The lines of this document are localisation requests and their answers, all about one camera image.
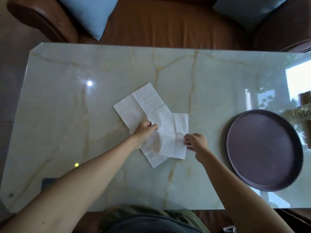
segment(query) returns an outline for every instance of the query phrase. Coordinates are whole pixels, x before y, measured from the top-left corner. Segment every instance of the floor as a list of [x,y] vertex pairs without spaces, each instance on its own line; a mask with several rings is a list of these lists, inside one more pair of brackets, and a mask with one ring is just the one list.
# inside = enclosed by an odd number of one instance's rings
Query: floor
[[[49,42],[40,31],[16,20],[7,11],[6,1],[0,0],[0,181],[29,51],[41,42]],[[0,221],[8,216],[0,202]]]

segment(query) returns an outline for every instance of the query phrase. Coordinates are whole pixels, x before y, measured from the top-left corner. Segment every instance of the person's left hand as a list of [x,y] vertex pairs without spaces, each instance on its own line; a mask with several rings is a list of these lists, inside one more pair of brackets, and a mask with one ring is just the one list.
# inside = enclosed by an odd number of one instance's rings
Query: person's left hand
[[156,124],[151,125],[151,122],[141,122],[136,128],[134,134],[132,135],[132,137],[135,139],[136,144],[134,149],[139,149],[142,143],[147,141],[150,135],[158,129],[159,127]]

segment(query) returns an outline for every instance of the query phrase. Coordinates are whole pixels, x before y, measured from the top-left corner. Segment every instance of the napkin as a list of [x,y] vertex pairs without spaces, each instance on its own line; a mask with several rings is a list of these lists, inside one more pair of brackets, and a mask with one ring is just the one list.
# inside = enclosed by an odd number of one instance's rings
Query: napkin
[[189,131],[189,115],[171,113],[150,83],[119,101],[114,109],[129,128],[130,134],[142,121],[151,121],[159,126],[159,130],[141,146],[153,168],[169,157],[185,159],[183,136]]

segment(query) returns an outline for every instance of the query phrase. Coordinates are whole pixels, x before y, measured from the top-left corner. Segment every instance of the marble tabletop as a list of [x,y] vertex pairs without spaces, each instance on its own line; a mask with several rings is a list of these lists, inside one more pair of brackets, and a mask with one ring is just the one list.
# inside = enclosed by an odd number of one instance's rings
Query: marble tabletop
[[[298,106],[298,94],[311,90],[310,73],[311,54],[302,53],[40,44],[29,55],[1,199],[18,212],[44,178],[58,178],[128,137],[112,106],[149,82],[172,113],[189,113],[189,131],[204,134],[229,166],[222,149],[228,121],[250,109]],[[311,150],[304,124],[293,126],[304,144],[300,176],[282,191],[254,189],[274,208],[311,207]],[[223,208],[191,151],[155,169],[133,152],[90,211],[125,203]]]

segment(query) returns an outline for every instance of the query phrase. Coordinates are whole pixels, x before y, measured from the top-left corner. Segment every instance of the sofa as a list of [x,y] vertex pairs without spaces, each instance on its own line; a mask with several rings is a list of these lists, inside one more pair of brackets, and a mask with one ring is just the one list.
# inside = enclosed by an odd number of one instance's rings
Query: sofa
[[287,0],[252,32],[217,13],[217,0],[119,0],[93,39],[58,0],[8,0],[22,23],[52,42],[196,49],[307,52],[311,0]]

